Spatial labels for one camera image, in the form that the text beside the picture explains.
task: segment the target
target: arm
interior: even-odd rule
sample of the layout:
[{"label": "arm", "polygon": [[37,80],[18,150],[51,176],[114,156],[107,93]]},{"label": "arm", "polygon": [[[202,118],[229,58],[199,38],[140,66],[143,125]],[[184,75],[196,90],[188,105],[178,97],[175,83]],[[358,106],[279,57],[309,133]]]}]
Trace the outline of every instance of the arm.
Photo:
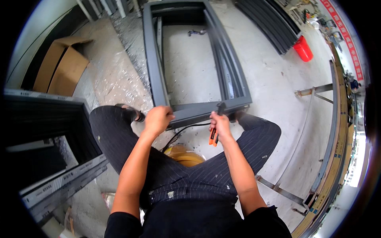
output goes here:
[{"label": "arm", "polygon": [[170,107],[158,106],[148,112],[146,127],[120,172],[111,213],[126,212],[140,220],[139,196],[146,180],[151,145],[173,119]]},{"label": "arm", "polygon": [[224,147],[230,175],[239,196],[243,215],[246,217],[257,208],[267,207],[259,194],[253,169],[230,132],[229,119],[225,115],[220,117],[216,112],[212,112],[210,118],[212,121],[209,130],[217,128],[218,139]]}]

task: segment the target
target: right hand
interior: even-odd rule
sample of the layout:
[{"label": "right hand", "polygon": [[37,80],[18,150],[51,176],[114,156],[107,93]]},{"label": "right hand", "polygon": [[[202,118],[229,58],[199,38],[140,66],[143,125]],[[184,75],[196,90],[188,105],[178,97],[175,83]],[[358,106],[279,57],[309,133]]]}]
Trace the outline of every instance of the right hand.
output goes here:
[{"label": "right hand", "polygon": [[173,110],[169,106],[157,106],[152,108],[146,116],[146,128],[144,132],[147,132],[153,136],[158,137],[168,127],[169,122],[175,118]]},{"label": "right hand", "polygon": [[218,115],[216,112],[212,112],[209,116],[211,118],[209,131],[212,131],[214,128],[218,132],[218,140],[224,144],[225,141],[233,139],[232,133],[230,132],[230,122],[226,115]]}]

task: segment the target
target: cardboard box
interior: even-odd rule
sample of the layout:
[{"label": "cardboard box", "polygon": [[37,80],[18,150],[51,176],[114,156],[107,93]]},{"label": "cardboard box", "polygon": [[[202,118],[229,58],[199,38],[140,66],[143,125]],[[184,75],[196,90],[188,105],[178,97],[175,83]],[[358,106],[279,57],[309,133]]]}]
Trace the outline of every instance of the cardboard box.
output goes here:
[{"label": "cardboard box", "polygon": [[53,41],[38,71],[34,91],[72,96],[89,60],[72,45],[92,40],[64,37]]}]

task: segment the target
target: striped trousers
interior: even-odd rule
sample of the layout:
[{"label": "striped trousers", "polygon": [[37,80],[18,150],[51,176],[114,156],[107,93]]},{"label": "striped trousers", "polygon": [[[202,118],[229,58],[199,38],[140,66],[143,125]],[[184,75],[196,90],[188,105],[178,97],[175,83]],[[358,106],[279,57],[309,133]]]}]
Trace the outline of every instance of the striped trousers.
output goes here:
[{"label": "striped trousers", "polygon": [[[115,171],[120,174],[124,163],[138,141],[131,129],[131,111],[102,106],[90,114],[95,140]],[[278,125],[244,114],[238,123],[245,130],[237,143],[254,173],[263,167],[278,143]],[[149,209],[160,201],[177,199],[223,200],[237,202],[224,152],[193,167],[185,167],[151,147],[147,177],[140,194],[140,206]]]}]

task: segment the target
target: person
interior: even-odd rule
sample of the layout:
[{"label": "person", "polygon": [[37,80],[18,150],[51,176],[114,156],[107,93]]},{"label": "person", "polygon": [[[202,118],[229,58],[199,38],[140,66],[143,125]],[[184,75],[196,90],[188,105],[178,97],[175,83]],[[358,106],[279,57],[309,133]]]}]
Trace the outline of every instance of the person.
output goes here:
[{"label": "person", "polygon": [[[218,130],[224,151],[185,167],[151,147],[174,118],[165,106],[147,116],[127,105],[91,112],[93,135],[119,174],[104,237],[291,237],[276,207],[262,199],[255,179],[278,143],[279,126],[244,112],[229,117],[212,112],[209,130]],[[244,129],[237,141],[229,118]],[[143,120],[138,137],[130,124]],[[237,195],[244,219],[234,208]],[[146,212],[143,226],[139,207]]]},{"label": "person", "polygon": [[352,82],[351,82],[351,89],[353,90],[357,90],[359,87],[361,87],[361,83],[358,83],[356,79],[354,79]]}]

